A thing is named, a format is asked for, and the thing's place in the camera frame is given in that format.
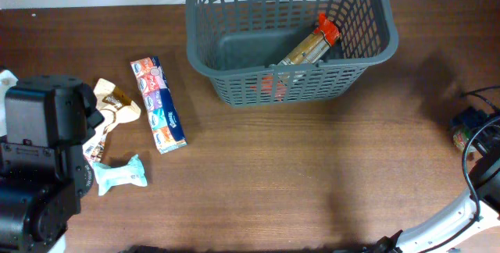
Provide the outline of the green lid jar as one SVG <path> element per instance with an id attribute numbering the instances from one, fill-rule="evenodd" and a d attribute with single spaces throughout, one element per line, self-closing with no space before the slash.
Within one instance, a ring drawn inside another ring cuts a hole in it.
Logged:
<path id="1" fill-rule="evenodd" d="M 452 129 L 453 143 L 460 151 L 465 150 L 466 144 L 472 136 L 471 129 L 463 124 L 455 126 Z"/>

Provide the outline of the orange spaghetti package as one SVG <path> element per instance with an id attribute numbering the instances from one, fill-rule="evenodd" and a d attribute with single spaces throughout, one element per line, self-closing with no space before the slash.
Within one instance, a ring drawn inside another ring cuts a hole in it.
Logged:
<path id="1" fill-rule="evenodd" d="M 332 48 L 341 37 L 338 27 L 322 12 L 319 14 L 318 24 L 314 31 L 287 54 L 278 66 L 297 66 L 318 62 L 327 51 Z M 284 100 L 287 89 L 305 78 L 305 71 L 297 73 L 279 73 L 278 77 L 267 74 L 261 79 L 261 92 L 274 97 L 281 102 Z"/>

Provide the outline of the Kleenex tissue multipack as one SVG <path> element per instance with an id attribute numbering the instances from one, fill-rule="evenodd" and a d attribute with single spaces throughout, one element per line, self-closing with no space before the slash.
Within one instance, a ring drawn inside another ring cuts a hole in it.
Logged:
<path id="1" fill-rule="evenodd" d="M 160 154 L 187 145 L 170 87 L 157 56 L 130 62 L 148 115 L 155 146 Z"/>

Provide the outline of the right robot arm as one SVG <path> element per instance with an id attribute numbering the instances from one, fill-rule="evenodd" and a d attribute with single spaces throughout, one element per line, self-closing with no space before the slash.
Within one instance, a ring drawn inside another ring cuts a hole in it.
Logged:
<path id="1" fill-rule="evenodd" d="M 448 252 L 499 226 L 499 112 L 472 129 L 462 151 L 466 189 L 418 226 L 382 237 L 365 252 Z"/>

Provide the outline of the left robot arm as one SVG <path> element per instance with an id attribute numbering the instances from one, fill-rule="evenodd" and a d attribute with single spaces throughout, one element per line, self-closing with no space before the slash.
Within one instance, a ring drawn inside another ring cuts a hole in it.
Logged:
<path id="1" fill-rule="evenodd" d="M 83 144 L 104 117 L 88 84 L 65 75 L 20 79 L 5 93 L 1 250 L 49 252 L 63 241 L 93 171 Z"/>

